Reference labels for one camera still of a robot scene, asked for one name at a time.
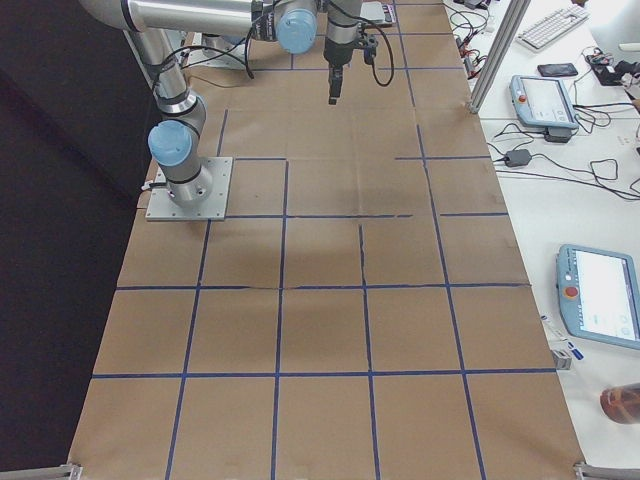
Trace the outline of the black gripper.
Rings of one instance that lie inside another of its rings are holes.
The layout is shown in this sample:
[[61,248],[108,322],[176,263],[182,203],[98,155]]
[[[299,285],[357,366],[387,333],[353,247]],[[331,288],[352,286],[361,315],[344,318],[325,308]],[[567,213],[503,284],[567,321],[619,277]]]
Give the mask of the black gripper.
[[362,50],[365,64],[374,67],[376,57],[375,42],[350,42],[346,44],[326,42],[324,44],[323,55],[331,69],[328,76],[329,105],[336,105],[341,97],[343,70],[338,68],[342,68],[352,60],[354,50]]

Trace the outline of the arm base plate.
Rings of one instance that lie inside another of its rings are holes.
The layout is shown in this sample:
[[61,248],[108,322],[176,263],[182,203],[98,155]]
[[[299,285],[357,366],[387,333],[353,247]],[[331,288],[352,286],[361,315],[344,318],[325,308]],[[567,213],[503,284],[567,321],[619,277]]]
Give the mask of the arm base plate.
[[241,70],[245,68],[244,37],[195,33],[186,66]]
[[157,169],[146,207],[148,221],[224,221],[233,170],[232,157],[200,157],[199,176],[186,184],[169,182]]

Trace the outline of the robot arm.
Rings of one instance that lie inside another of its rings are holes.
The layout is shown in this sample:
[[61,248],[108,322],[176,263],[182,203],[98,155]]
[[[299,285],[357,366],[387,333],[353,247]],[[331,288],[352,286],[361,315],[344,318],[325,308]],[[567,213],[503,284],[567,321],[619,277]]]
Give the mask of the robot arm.
[[329,66],[329,99],[335,105],[341,96],[343,67],[353,56],[353,51],[363,50],[367,65],[373,65],[378,46],[374,35],[364,31],[365,20],[361,16],[362,1],[327,1],[327,30],[324,58]]
[[320,1],[83,1],[98,21],[129,34],[163,121],[148,144],[167,182],[170,202],[197,205],[209,196],[213,176],[197,158],[206,120],[204,100],[187,83],[169,30],[276,41],[289,53],[313,45]]

